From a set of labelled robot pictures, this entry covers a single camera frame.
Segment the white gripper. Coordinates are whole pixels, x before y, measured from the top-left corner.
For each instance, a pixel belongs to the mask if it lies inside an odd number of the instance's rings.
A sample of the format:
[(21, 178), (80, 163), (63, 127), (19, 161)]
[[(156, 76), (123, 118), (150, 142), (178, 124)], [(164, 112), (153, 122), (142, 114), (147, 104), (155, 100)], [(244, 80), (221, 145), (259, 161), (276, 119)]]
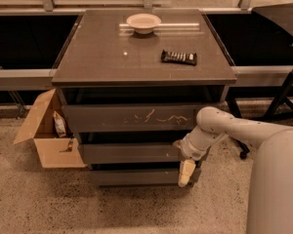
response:
[(180, 140), (175, 140), (173, 145), (181, 149), (186, 160), (180, 163), (178, 185), (185, 187), (195, 170), (195, 162), (200, 160), (207, 150), (217, 143), (225, 134), (207, 132), (196, 126), (190, 133)]

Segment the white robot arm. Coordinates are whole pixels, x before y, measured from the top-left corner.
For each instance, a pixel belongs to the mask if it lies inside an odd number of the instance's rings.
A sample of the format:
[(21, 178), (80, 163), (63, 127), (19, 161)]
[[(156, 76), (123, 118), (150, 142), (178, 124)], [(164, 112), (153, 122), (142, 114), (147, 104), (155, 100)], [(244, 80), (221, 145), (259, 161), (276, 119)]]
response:
[(246, 234), (293, 234), (293, 127), (236, 118), (207, 106), (196, 126), (174, 145), (180, 149), (178, 184), (188, 184), (195, 163), (223, 136), (257, 150), (252, 167)]

